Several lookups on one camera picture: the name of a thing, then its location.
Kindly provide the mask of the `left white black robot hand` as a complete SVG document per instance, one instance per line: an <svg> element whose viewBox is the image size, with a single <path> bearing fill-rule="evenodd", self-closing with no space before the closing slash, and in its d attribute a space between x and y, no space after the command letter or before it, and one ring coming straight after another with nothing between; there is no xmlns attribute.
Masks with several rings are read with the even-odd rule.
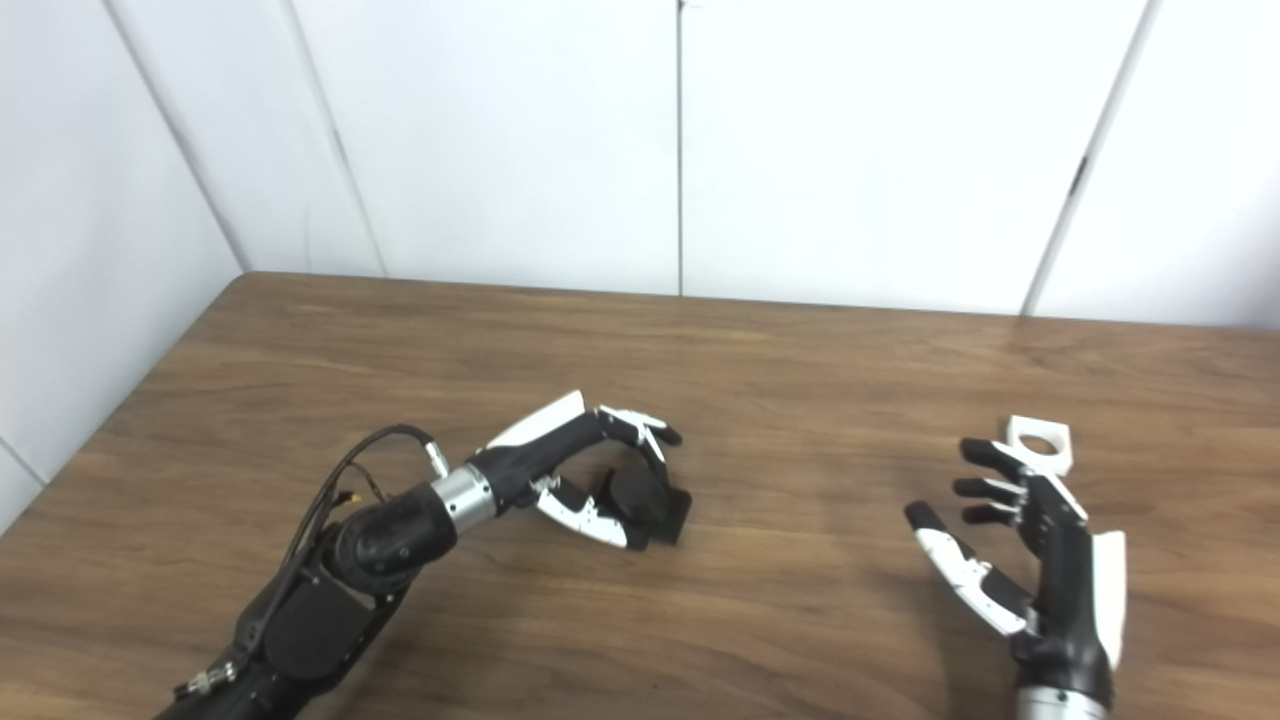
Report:
<svg viewBox="0 0 1280 720"><path fill-rule="evenodd" d="M595 491L561 475L568 460L607 441L632 448L640 462L607 471ZM640 552L652 543L676 546L684 533L692 496L672 486L664 452L682 442L657 416L589 407L573 389L495 436L468 465L488 483L497 514L534 507L579 536Z"/></svg>

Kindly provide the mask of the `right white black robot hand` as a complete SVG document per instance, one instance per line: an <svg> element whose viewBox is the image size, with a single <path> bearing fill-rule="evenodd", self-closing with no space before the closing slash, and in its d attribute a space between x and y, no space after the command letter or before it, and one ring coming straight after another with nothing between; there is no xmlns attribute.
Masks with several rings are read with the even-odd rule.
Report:
<svg viewBox="0 0 1280 720"><path fill-rule="evenodd" d="M1126 536L1094 533L1062 478L1033 452L964 438L960 455L991 477L956 479L972 498L963 520L1015 530L1039 564L1034 591L982 560L924 501L904 509L911 532L948 588L1007 641L1020 719L1106 719L1126 621Z"/></svg>

